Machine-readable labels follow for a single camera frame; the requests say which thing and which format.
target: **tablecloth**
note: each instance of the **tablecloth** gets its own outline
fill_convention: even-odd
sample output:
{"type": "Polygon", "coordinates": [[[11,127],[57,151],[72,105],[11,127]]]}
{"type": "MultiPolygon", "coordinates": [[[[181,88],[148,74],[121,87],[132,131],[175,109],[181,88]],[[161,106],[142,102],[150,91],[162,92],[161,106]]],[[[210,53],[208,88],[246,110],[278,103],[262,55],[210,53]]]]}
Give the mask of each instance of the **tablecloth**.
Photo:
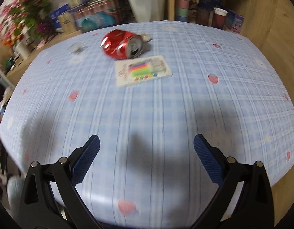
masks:
{"type": "Polygon", "coordinates": [[[42,51],[0,125],[24,172],[98,135],[100,151],[76,189],[98,220],[135,228],[190,226],[209,203],[218,186],[193,150],[197,133],[240,163],[261,160],[271,185],[294,164],[294,107],[263,54],[239,34],[168,21],[100,29],[42,51]],[[114,59],[100,48],[114,28],[149,33],[141,56],[163,55],[172,77],[117,88],[114,59]]]}

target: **metal screw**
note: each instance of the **metal screw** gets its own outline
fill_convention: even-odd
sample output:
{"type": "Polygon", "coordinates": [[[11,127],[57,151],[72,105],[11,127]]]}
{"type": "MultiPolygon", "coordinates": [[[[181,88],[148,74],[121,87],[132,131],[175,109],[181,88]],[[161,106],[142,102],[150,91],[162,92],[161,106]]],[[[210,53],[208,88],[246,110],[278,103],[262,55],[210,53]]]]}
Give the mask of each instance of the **metal screw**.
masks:
{"type": "Polygon", "coordinates": [[[67,161],[67,157],[61,157],[61,158],[59,159],[59,163],[61,163],[61,164],[66,163],[66,161],[67,161]]]}
{"type": "Polygon", "coordinates": [[[257,166],[258,167],[263,167],[263,163],[261,161],[257,161],[257,166]]]}
{"type": "Polygon", "coordinates": [[[233,163],[235,163],[236,160],[233,157],[227,157],[227,161],[228,161],[228,163],[233,164],[233,163]]]}
{"type": "Polygon", "coordinates": [[[37,167],[38,164],[39,164],[39,163],[38,163],[37,161],[33,161],[33,162],[31,163],[31,167],[32,167],[32,168],[37,167]]]}

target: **white vase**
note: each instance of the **white vase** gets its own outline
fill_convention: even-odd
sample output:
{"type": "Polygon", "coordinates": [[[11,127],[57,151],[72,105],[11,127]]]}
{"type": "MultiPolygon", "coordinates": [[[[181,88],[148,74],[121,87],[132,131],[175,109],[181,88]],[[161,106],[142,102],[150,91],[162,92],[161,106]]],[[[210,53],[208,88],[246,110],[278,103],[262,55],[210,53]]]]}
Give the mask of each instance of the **white vase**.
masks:
{"type": "Polygon", "coordinates": [[[165,0],[129,0],[137,22],[160,21],[164,18],[165,0]]]}
{"type": "Polygon", "coordinates": [[[31,53],[30,50],[29,50],[29,48],[27,47],[27,45],[23,41],[19,42],[16,45],[15,49],[21,55],[21,57],[23,59],[28,58],[29,55],[30,55],[30,53],[31,53]]]}

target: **green stripe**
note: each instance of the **green stripe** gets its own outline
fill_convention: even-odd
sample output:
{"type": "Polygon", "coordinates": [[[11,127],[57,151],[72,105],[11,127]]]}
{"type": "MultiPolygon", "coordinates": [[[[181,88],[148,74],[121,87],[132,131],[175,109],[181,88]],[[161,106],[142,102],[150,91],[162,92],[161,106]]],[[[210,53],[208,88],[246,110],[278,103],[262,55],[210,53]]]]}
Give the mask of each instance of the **green stripe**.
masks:
{"type": "Polygon", "coordinates": [[[182,17],[187,17],[187,14],[188,14],[187,8],[176,7],[176,15],[182,16],[182,17]]]}

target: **blue plaid tablecloth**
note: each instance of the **blue plaid tablecloth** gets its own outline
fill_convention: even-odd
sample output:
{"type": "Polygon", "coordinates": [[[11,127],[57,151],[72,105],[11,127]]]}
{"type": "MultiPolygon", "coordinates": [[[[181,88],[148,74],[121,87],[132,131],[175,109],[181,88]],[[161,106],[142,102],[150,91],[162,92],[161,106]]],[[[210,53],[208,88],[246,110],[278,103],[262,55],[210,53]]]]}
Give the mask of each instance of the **blue plaid tablecloth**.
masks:
{"type": "Polygon", "coordinates": [[[240,163],[261,160],[271,185],[294,164],[294,107],[263,54],[239,34],[168,21],[100,29],[43,50],[0,125],[24,172],[98,135],[100,151],[76,189],[98,220],[133,228],[188,227],[209,203],[217,185],[193,149],[197,133],[240,163]],[[117,88],[114,59],[100,48],[114,28],[149,33],[141,56],[163,55],[172,77],[117,88]],[[74,44],[85,48],[77,56],[74,44]]]}

